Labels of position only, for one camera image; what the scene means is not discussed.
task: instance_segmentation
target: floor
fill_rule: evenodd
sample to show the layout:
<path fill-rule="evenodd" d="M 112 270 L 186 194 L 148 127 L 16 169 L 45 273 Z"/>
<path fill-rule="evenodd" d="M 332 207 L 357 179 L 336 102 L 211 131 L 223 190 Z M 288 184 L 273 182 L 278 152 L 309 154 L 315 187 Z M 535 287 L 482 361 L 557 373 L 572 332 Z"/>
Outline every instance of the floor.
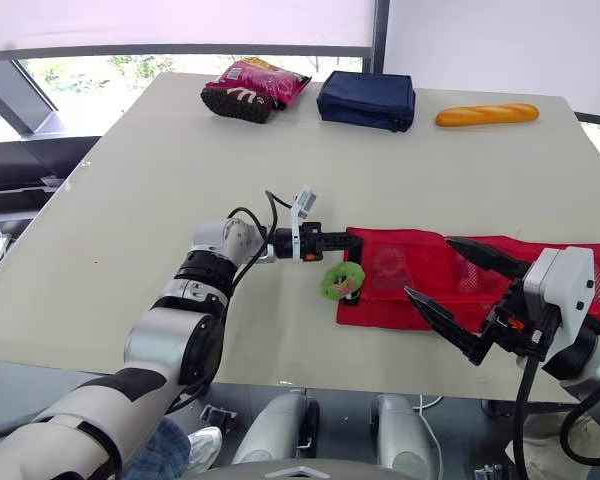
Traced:
<path fill-rule="evenodd" d="M 81 372 L 0 362 L 0 426 L 43 409 L 91 378 L 93 375 Z M 226 465 L 257 414 L 275 396 L 287 391 L 284 387 L 213 384 L 204 398 L 170 417 L 190 433 L 203 426 L 198 417 L 207 404 L 236 412 L 216 461 L 217 466 Z M 369 411 L 377 393 L 322 389 L 306 392 L 321 409 L 318 457 L 375 463 Z M 414 405 L 419 402 L 416 396 L 408 398 Z M 426 410 L 425 416 L 442 446 L 445 479 L 473 479 L 475 468 L 507 461 L 503 450 L 511 438 L 511 422 L 507 418 L 489 419 L 478 400 L 445 398 Z M 600 468 L 594 469 L 589 479 L 600 480 Z"/>

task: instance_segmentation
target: green plush ball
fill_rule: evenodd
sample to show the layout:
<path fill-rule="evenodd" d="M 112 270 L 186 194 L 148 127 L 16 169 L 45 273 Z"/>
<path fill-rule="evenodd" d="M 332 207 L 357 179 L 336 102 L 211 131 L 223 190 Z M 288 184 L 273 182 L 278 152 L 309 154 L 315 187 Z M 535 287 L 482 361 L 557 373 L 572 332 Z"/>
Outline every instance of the green plush ball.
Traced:
<path fill-rule="evenodd" d="M 355 262 L 342 262 L 327 270 L 320 283 L 320 292 L 329 300 L 340 300 L 358 290 L 362 282 L 364 282 L 362 267 Z"/>

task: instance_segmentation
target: navy blue pouch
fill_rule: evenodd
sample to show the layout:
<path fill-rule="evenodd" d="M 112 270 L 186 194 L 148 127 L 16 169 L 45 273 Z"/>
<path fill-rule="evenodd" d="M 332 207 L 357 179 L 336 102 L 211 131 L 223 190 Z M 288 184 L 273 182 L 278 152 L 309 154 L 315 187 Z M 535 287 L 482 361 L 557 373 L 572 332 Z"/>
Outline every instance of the navy blue pouch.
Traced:
<path fill-rule="evenodd" d="M 333 72 L 318 95 L 323 120 L 406 132 L 413 123 L 416 94 L 411 77 Z"/>

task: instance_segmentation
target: person's leg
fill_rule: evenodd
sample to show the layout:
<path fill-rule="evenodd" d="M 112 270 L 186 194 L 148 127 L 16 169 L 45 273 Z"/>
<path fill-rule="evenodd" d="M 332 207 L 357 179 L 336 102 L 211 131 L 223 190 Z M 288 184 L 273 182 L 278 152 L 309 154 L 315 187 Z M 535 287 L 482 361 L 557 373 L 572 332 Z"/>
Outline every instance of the person's leg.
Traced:
<path fill-rule="evenodd" d="M 184 431 L 173 421 L 163 418 L 143 452 L 123 480 L 175 480 L 180 478 L 189 461 L 191 444 Z"/>
<path fill-rule="evenodd" d="M 580 465 L 562 451 L 560 427 L 568 412 L 529 415 L 524 424 L 524 456 L 531 480 L 585 480 L 591 467 Z M 583 415 L 569 433 L 569 444 L 587 457 L 600 456 L 600 426 Z M 513 446 L 507 456 L 513 461 Z"/>

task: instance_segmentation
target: bread loaf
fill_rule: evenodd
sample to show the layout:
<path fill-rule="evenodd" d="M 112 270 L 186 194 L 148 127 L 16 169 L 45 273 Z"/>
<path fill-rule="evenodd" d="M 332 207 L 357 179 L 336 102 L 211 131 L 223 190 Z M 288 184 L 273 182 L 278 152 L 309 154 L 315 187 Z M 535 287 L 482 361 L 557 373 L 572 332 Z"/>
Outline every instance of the bread loaf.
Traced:
<path fill-rule="evenodd" d="M 485 123 L 530 122 L 538 115 L 538 109 L 528 103 L 453 107 L 438 113 L 436 124 L 441 127 L 463 127 Z"/>

